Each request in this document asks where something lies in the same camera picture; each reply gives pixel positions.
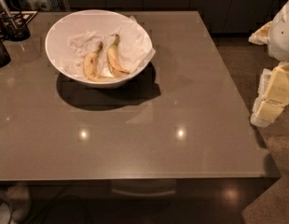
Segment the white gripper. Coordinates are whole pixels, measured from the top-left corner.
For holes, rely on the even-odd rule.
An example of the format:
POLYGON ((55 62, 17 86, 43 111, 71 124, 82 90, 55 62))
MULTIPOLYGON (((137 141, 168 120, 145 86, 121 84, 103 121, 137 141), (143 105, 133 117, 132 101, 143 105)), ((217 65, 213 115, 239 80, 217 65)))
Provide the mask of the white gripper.
POLYGON ((252 33, 248 41, 268 44, 268 54, 280 61, 273 70, 263 70, 250 117, 254 126, 266 128, 289 105, 289 0, 274 19, 252 33))

